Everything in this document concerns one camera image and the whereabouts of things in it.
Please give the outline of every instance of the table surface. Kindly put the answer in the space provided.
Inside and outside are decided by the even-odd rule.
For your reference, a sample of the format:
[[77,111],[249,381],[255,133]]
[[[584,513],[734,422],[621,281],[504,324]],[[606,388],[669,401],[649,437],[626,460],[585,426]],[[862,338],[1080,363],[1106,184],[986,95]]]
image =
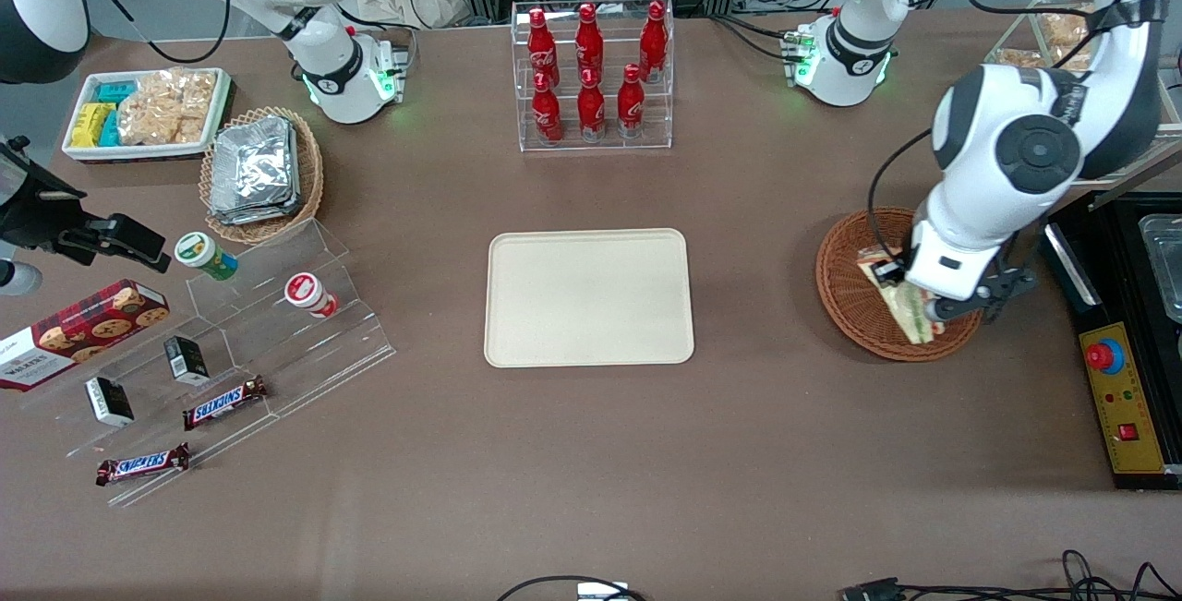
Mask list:
[[[520,155],[502,27],[422,33],[405,103],[356,127],[313,109],[278,40],[227,41],[209,64],[238,83],[235,112],[281,105],[312,125],[319,218],[398,354],[128,510],[66,461],[52,421],[0,396],[4,597],[489,600],[583,574],[655,601],[830,599],[889,575],[1058,584],[1065,548],[1100,575],[1151,558],[1182,579],[1182,497],[1111,490],[1057,286],[917,366],[855,347],[817,297],[824,233],[1006,24],[913,13],[886,83],[832,109],[716,25],[678,21],[674,148],[630,155]],[[83,67],[162,65],[103,39]],[[90,211],[170,239],[203,227],[195,162],[52,167]],[[881,202],[914,206],[937,177],[917,149]],[[693,358],[486,363],[494,237],[631,227],[687,239]],[[180,303],[193,276],[32,259],[47,286],[5,299],[0,335],[124,276]]]

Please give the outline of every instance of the red bottle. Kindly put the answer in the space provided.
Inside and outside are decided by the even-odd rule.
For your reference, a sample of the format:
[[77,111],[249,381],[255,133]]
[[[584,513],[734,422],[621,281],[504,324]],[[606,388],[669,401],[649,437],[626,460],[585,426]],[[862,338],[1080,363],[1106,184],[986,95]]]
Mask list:
[[669,30],[664,25],[664,4],[649,4],[649,20],[641,31],[641,79],[656,83],[664,76],[665,45]]
[[550,88],[558,86],[558,50],[554,37],[546,27],[546,13],[540,8],[530,8],[530,65],[534,72],[541,72],[550,79]]
[[641,136],[644,118],[644,86],[641,86],[641,66],[629,63],[624,66],[624,83],[616,98],[619,118],[619,136],[635,140]]
[[574,58],[579,64],[579,72],[590,67],[603,79],[603,33],[595,20],[595,4],[583,4],[579,6],[579,30],[574,33]]
[[563,118],[558,112],[558,96],[550,91],[545,72],[533,73],[533,121],[538,125],[541,146],[553,147],[563,140]]
[[583,142],[597,144],[604,137],[608,127],[603,117],[599,75],[590,67],[584,67],[579,72],[579,79],[583,82],[583,89],[579,90],[579,130],[583,131]]

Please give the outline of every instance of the green pringles can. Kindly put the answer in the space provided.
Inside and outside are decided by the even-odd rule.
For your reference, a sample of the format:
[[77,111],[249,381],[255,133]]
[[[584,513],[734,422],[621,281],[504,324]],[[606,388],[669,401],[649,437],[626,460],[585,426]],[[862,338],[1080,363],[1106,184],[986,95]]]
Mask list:
[[181,237],[174,254],[181,264],[209,273],[215,280],[228,279],[238,271],[238,258],[225,252],[203,232],[189,232]]

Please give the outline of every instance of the red button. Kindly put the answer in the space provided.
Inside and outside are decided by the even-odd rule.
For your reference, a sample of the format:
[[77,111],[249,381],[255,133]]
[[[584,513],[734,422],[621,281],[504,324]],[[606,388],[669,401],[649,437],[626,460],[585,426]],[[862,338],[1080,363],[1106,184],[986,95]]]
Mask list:
[[1108,370],[1116,362],[1112,348],[1102,342],[1087,345],[1087,349],[1084,351],[1084,358],[1087,361],[1087,367],[1096,370]]

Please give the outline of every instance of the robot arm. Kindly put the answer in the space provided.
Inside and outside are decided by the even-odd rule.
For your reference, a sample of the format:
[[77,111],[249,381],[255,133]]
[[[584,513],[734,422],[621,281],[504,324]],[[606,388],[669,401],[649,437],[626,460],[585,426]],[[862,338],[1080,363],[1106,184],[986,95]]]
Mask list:
[[1097,15],[1142,13],[1092,40],[1082,76],[983,65],[949,89],[931,135],[943,180],[916,212],[908,282],[954,300],[987,296],[982,276],[1011,234],[1046,214],[1078,175],[1105,175],[1152,142],[1161,18],[1144,14],[1152,0],[1096,0],[1100,8],[1130,1]]
[[[63,79],[82,60],[90,39],[86,0],[0,0],[0,80]],[[0,137],[0,240],[41,248],[90,265],[97,254],[123,256],[164,272],[164,238],[116,213],[85,213],[86,193],[26,159],[25,137]],[[40,284],[27,264],[0,261],[0,295]]]
[[329,118],[359,123],[394,102],[394,54],[390,43],[348,31],[340,1],[230,0],[286,44]]
[[63,79],[90,40],[86,0],[0,0],[0,80]]
[[837,106],[870,97],[882,80],[895,34],[911,9],[909,2],[845,0],[839,14],[800,25],[788,40],[790,56],[799,59],[790,71],[790,84]]

